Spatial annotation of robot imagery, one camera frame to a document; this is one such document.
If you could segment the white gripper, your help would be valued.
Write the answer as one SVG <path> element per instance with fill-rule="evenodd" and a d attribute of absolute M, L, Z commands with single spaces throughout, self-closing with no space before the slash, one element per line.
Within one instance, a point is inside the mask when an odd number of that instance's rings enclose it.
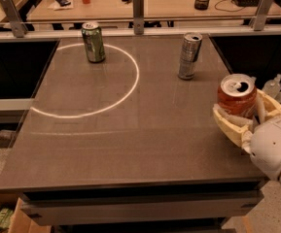
<path fill-rule="evenodd" d="M 281 175 L 281 104 L 257 90 L 256 109 L 259 122 L 250 142 L 252 162 L 271 180 Z M 222 132 L 238 147 L 252 135 L 253 121 L 228 114 L 220 105 L 213 106 L 214 119 Z"/>

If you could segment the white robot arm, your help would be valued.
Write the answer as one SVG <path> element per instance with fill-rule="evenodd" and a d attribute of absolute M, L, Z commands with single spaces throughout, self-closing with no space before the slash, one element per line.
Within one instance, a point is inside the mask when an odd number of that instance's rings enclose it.
<path fill-rule="evenodd" d="M 214 119 L 221 131 L 250 155 L 252 163 L 272 181 L 281 184 L 281 104 L 257 90 L 256 107 L 260 123 L 228 114 L 213 106 Z"/>

